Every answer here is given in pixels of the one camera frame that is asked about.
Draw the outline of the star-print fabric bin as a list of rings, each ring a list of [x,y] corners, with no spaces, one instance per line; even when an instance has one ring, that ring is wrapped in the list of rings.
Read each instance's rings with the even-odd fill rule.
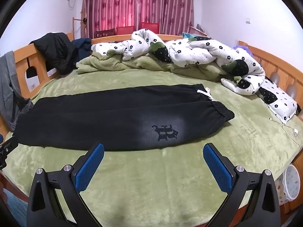
[[[300,176],[294,165],[289,165],[275,181],[279,205],[294,201],[300,192]]]

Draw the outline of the wooden coat rack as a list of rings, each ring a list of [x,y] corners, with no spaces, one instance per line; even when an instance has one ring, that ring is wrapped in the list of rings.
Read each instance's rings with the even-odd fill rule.
[[[72,36],[73,39],[86,37],[87,18],[76,19],[72,18]]]

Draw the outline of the grey jeans on bed frame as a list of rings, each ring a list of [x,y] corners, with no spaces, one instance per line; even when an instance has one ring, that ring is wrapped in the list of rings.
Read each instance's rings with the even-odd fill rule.
[[[1,115],[10,131],[13,132],[19,116],[28,112],[34,104],[31,99],[24,98],[21,94],[14,52],[4,54],[0,61]]]

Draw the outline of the black sweatpants with white stripe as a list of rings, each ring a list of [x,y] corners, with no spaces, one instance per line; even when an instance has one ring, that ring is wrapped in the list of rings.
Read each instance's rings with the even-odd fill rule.
[[[14,135],[30,146],[142,151],[210,136],[234,116],[201,84],[142,86],[41,98]]]

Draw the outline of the white flower-print quilt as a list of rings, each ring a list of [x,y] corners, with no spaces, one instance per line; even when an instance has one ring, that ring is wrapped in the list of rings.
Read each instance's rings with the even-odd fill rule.
[[[240,95],[255,94],[266,76],[263,67],[244,49],[233,49],[205,36],[163,42],[154,32],[140,29],[133,32],[129,40],[98,43],[91,49],[102,56],[121,54],[125,61],[149,54],[162,63],[179,68],[216,63],[232,77],[232,80],[222,79],[221,83]]]

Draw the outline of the green fleece blanket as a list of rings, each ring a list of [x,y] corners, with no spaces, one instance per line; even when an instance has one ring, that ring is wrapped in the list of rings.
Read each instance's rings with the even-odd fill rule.
[[[102,56],[94,52],[91,56],[76,63],[77,73],[84,74],[97,71],[123,71],[128,69],[145,69],[149,71],[172,72],[195,79],[219,81],[227,76],[227,73],[215,63],[206,65],[188,65],[180,68],[173,63],[163,63],[156,59],[143,55],[129,61],[122,60],[121,54]]]

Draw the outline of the flower-print pillow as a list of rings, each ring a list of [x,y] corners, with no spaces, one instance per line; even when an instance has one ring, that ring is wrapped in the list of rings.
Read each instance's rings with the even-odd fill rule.
[[[297,102],[267,77],[256,95],[283,124],[286,124],[300,110]]]

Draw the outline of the black jacket on footboard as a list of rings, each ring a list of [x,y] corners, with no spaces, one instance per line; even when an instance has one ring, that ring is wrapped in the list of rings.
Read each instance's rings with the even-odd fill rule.
[[[74,70],[78,48],[65,33],[47,33],[30,44],[34,44],[46,62],[56,68],[61,75],[67,75]]]

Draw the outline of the dark blue garment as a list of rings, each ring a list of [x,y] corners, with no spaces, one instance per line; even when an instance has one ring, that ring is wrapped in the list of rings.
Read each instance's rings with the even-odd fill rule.
[[[87,58],[91,54],[91,38],[79,38],[73,40],[72,43],[78,48],[78,61]]]

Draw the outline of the red patterned curtain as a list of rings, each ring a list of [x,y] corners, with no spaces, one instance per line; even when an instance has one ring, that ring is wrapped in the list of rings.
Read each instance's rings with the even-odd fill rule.
[[[194,23],[194,0],[83,0],[86,35],[143,23],[159,25],[161,34],[180,35]]]

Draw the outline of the wooden bed frame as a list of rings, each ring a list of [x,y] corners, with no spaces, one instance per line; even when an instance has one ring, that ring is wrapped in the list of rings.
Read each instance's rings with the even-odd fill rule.
[[[181,36],[177,35],[158,35],[163,41],[167,40],[178,40],[181,39]],[[112,35],[92,39],[92,44],[102,43],[102,42],[113,42],[113,41],[123,41],[130,39],[131,34],[123,35]],[[253,53],[254,59],[256,59],[263,66],[267,77],[279,75],[279,87],[288,93],[288,95],[296,94],[295,100],[302,107],[302,72],[296,69],[294,66],[290,65],[286,61],[270,54],[266,51],[263,51],[259,48],[253,47],[246,42],[241,40],[236,41],[237,45],[247,46],[249,50]],[[53,75],[47,75],[45,59],[40,54],[39,51],[35,48],[34,44],[29,44],[25,47],[17,49],[14,51],[14,58],[16,63],[16,72],[20,84],[21,93],[26,98],[32,98],[38,91],[41,89],[42,85],[49,82],[52,79],[55,79],[58,76],[58,73],[53,73]],[[37,71],[37,76],[40,83],[36,86],[35,89],[29,91],[29,88],[26,83],[25,73],[28,67],[34,67]],[[1,116],[1,134],[5,137],[9,133],[9,128],[4,122]],[[284,215],[288,215],[288,212],[292,212],[298,207],[302,206],[302,152],[294,158],[292,164],[296,167],[300,176],[300,193],[298,197],[293,200],[286,202],[280,207],[281,215],[284,218]],[[8,177],[1,172],[1,183],[3,186],[14,194],[19,199],[28,202],[28,196],[26,196]]]

